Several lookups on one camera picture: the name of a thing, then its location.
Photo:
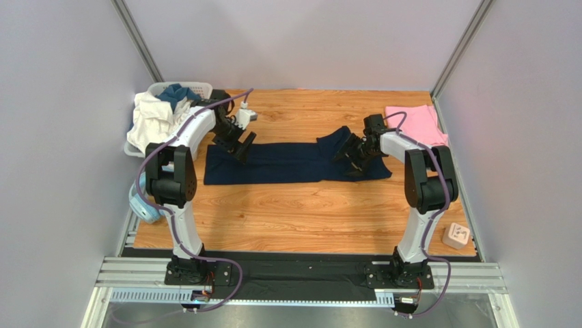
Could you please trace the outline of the navy blue t shirt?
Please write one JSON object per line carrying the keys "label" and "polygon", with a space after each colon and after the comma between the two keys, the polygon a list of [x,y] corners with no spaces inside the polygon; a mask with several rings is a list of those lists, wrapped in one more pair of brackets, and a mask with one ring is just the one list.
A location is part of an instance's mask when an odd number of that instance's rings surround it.
{"label": "navy blue t shirt", "polygon": [[348,176],[352,167],[343,158],[333,157],[352,135],[343,126],[313,143],[264,143],[250,147],[247,162],[241,163],[231,154],[216,145],[207,148],[204,172],[205,185],[256,185],[320,182],[324,180],[340,182],[360,182],[382,180],[392,176],[392,172],[380,157],[370,163],[362,176]]}

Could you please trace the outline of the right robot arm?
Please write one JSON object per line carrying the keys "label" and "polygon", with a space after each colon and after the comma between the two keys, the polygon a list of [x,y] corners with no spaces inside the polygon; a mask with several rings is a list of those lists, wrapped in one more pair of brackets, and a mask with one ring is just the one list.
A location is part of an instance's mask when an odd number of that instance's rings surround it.
{"label": "right robot arm", "polygon": [[348,161],[347,176],[363,176],[372,161],[382,155],[404,164],[404,194],[410,207],[406,229],[389,264],[378,278],[394,286],[415,285],[430,272],[428,244],[439,219],[458,198],[459,190],[448,146],[428,146],[413,139],[398,124],[386,125],[381,114],[366,117],[363,137],[351,134],[334,154],[333,161]]}

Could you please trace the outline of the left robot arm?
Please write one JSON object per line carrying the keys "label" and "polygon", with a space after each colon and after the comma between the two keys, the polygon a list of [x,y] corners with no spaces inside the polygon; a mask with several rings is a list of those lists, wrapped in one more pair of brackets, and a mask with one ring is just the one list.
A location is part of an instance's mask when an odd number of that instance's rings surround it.
{"label": "left robot arm", "polygon": [[193,198],[197,190],[194,156],[208,133],[213,142],[238,162],[246,163],[256,134],[241,137],[256,112],[248,108],[247,90],[237,96],[222,92],[218,98],[196,102],[184,121],[161,143],[150,143],[139,176],[145,178],[145,191],[138,193],[166,217],[173,240],[173,255],[166,268],[167,285],[211,285],[211,270],[218,260],[206,257],[204,244],[193,218]]}

